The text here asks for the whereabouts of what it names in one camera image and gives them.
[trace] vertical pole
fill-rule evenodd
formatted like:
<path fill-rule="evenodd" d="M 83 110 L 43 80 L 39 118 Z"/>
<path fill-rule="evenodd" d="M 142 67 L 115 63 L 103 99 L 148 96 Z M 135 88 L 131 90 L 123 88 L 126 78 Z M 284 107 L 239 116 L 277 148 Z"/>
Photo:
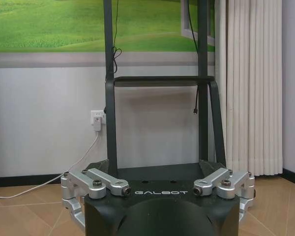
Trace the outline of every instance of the vertical pole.
<path fill-rule="evenodd" d="M 198 0 L 198 75 L 207 77 L 209 0 Z M 199 84 L 199 160 L 208 160 L 207 84 Z"/>
<path fill-rule="evenodd" d="M 226 166 L 220 95 L 216 81 L 209 83 L 216 162 Z"/>
<path fill-rule="evenodd" d="M 112 0 L 103 0 L 105 28 L 105 57 L 106 57 L 106 128 L 107 128 L 107 157 L 109 160 L 108 173 L 118 177 L 117 173 L 117 142 L 115 116 L 115 85 L 113 63 L 113 14 Z"/>

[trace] silver clamp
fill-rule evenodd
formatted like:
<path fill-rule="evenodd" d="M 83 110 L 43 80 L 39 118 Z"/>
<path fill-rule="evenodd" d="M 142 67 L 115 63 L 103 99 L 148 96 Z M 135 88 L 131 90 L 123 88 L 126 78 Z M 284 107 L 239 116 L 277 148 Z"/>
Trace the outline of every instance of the silver clamp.
<path fill-rule="evenodd" d="M 213 188 L 215 188 L 218 183 L 223 179 L 230 177 L 230 172 L 228 169 L 220 168 L 213 172 L 211 175 L 194 181 L 193 192 L 196 196 L 208 196 L 212 194 Z"/>
<path fill-rule="evenodd" d="M 77 197 L 84 199 L 86 194 L 92 199 L 106 196 L 107 188 L 112 195 L 128 196 L 131 193 L 129 183 L 114 178 L 98 169 L 66 172 L 61 177 L 62 204 L 70 210 L 71 218 L 82 230 L 85 230 L 85 217 Z"/>
<path fill-rule="evenodd" d="M 239 221 L 253 205 L 255 197 L 255 177 L 250 172 L 236 172 L 220 168 L 204 179 L 194 181 L 193 192 L 196 196 L 208 196 L 216 187 L 216 193 L 223 199 L 240 197 Z"/>

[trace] wall socket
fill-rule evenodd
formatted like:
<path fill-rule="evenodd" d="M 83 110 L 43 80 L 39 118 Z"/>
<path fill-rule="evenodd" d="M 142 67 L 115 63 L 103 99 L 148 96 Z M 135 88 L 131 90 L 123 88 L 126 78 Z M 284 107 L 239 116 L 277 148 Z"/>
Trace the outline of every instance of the wall socket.
<path fill-rule="evenodd" d="M 103 110 L 98 111 L 91 111 L 90 112 L 90 124 L 94 125 L 94 117 L 101 117 L 102 118 L 102 124 L 106 124 L 106 114 Z"/>

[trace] green grass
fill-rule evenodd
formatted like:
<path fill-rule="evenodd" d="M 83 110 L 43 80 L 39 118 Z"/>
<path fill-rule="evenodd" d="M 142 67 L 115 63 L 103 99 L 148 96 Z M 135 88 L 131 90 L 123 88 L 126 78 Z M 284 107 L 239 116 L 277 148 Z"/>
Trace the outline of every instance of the green grass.
<path fill-rule="evenodd" d="M 102 52 L 102 2 L 0 0 L 0 52 Z M 177 0 L 120 0 L 116 45 L 134 52 L 194 51 L 192 40 L 180 35 Z"/>

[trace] bolt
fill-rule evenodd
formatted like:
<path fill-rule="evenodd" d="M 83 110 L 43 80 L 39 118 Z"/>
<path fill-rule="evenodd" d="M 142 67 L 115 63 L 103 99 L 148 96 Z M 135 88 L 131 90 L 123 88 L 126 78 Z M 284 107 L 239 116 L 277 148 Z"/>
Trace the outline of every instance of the bolt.
<path fill-rule="evenodd" d="M 202 194 L 202 188 L 194 187 L 193 194 L 196 195 L 197 197 L 200 196 Z"/>
<path fill-rule="evenodd" d="M 94 180 L 93 181 L 93 186 L 94 187 L 102 186 L 102 181 L 100 179 Z"/>
<path fill-rule="evenodd" d="M 81 201 L 82 204 L 84 204 L 84 198 L 85 198 L 84 196 L 80 197 L 80 201 Z"/>
<path fill-rule="evenodd" d="M 124 188 L 122 190 L 122 195 L 123 196 L 128 197 L 128 196 L 130 196 L 130 194 L 131 194 L 131 188 L 130 187 Z"/>
<path fill-rule="evenodd" d="M 221 184 L 222 184 L 223 186 L 225 186 L 225 187 L 229 187 L 229 186 L 231 186 L 231 182 L 230 182 L 229 180 L 227 180 L 227 179 L 222 180 L 222 181 L 221 181 Z"/>

